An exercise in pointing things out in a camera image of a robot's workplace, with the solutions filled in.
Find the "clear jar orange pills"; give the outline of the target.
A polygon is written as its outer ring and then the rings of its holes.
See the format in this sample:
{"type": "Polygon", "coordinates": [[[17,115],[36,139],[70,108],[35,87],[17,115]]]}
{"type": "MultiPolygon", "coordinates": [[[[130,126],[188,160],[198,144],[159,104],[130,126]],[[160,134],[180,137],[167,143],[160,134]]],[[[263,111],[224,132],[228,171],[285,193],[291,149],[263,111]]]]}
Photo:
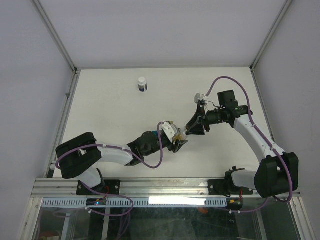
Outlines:
{"type": "Polygon", "coordinates": [[[185,141],[187,138],[187,130],[185,128],[178,128],[177,133],[174,135],[174,141],[185,141]]]}

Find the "weekly pill organizer strip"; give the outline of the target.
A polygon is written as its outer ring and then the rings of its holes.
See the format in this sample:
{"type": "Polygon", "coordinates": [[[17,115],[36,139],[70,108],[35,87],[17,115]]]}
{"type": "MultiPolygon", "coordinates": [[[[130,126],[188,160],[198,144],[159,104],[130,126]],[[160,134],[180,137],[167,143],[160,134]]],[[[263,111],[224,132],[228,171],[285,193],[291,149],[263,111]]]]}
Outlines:
{"type": "Polygon", "coordinates": [[[157,130],[152,131],[152,133],[153,133],[155,136],[158,136],[158,135],[159,135],[157,130]]]}

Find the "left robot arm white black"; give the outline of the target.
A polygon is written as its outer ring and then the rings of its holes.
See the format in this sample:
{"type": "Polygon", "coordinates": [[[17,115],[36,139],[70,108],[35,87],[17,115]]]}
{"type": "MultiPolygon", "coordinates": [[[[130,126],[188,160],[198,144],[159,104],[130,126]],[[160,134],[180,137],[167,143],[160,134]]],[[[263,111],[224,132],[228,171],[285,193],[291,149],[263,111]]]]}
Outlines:
{"type": "Polygon", "coordinates": [[[169,137],[165,130],[144,132],[124,146],[107,145],[97,141],[92,132],[86,132],[61,145],[56,150],[55,167],[63,179],[77,179],[79,185],[93,194],[106,192],[106,183],[98,162],[115,163],[125,167],[142,164],[157,169],[164,160],[164,149],[177,153],[188,142],[184,133],[169,137]]]}

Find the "white blue pill bottle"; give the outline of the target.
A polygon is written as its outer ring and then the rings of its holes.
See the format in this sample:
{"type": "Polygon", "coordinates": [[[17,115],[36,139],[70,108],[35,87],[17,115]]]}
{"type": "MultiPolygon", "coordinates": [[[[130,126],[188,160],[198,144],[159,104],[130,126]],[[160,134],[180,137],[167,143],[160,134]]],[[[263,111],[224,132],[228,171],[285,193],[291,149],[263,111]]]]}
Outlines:
{"type": "Polygon", "coordinates": [[[138,78],[138,89],[140,92],[146,92],[148,90],[147,80],[145,77],[138,78]]]}

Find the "left aluminium frame post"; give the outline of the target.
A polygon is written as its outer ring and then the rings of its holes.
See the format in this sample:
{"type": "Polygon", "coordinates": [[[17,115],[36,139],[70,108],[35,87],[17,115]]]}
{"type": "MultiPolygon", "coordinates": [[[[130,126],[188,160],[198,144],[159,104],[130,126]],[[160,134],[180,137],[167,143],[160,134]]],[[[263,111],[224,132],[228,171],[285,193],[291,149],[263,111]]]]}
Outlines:
{"type": "Polygon", "coordinates": [[[56,47],[58,48],[59,52],[61,53],[62,57],[64,58],[65,62],[67,63],[68,67],[72,71],[72,73],[77,73],[77,67],[72,60],[70,54],[68,53],[65,45],[63,44],[62,39],[60,38],[56,28],[54,27],[47,11],[45,10],[43,4],[40,0],[31,0],[30,1],[35,8],[36,12],[38,13],[39,17],[41,18],[43,24],[45,25],[49,35],[51,36],[53,42],[55,43],[56,47]]]}

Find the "aluminium frame post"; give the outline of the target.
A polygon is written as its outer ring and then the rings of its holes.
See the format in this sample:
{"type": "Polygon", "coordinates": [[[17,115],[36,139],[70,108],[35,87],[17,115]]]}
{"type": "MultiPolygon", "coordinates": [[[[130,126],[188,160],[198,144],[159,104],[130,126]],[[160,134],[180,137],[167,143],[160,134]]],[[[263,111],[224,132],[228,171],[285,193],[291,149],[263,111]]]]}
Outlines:
{"type": "Polygon", "coordinates": [[[290,7],[294,3],[294,0],[285,0],[284,4],[282,5],[279,13],[277,14],[275,20],[273,21],[271,28],[269,29],[265,39],[262,42],[262,45],[260,46],[255,58],[253,59],[251,65],[250,65],[250,70],[251,72],[255,71],[255,68],[259,64],[260,60],[264,56],[266,50],[268,49],[269,45],[271,44],[273,37],[275,36],[278,28],[280,27],[282,21],[286,17],[290,7]]]}
{"type": "Polygon", "coordinates": [[[55,43],[56,47],[58,48],[59,52],[61,53],[62,57],[64,58],[65,62],[67,63],[68,67],[72,71],[72,73],[77,73],[77,67],[72,60],[70,54],[68,53],[65,45],[63,44],[62,39],[60,38],[56,28],[54,27],[47,11],[45,10],[43,4],[40,0],[31,0],[30,1],[35,8],[36,12],[38,13],[39,17],[41,18],[43,24],[45,25],[49,35],[51,36],[53,42],[55,43]]]}

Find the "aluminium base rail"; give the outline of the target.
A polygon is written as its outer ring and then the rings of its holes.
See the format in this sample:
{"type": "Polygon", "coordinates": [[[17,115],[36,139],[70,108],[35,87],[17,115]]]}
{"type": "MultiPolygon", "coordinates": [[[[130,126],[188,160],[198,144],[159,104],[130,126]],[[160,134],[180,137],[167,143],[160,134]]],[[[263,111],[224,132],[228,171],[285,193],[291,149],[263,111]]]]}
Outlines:
{"type": "MultiPolygon", "coordinates": [[[[220,197],[215,191],[216,178],[107,178],[102,193],[119,194],[130,198],[148,197],[220,197]]],[[[83,191],[76,179],[37,178],[34,182],[32,198],[77,197],[83,191]]]]}

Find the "right aluminium frame post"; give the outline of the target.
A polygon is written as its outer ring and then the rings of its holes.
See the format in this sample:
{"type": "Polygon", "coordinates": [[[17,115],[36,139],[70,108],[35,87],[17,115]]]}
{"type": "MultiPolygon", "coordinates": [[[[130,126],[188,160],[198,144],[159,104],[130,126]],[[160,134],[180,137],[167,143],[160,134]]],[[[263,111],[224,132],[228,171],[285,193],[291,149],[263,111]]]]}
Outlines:
{"type": "Polygon", "coordinates": [[[250,65],[250,70],[251,72],[255,71],[255,68],[259,64],[260,60],[264,56],[266,50],[268,49],[269,45],[271,44],[273,37],[275,36],[278,28],[280,27],[282,21],[286,17],[290,7],[294,3],[294,0],[285,0],[284,4],[282,5],[279,13],[277,14],[275,20],[273,21],[271,28],[269,29],[265,39],[262,42],[262,45],[260,46],[255,58],[253,59],[251,65],[250,65]]]}

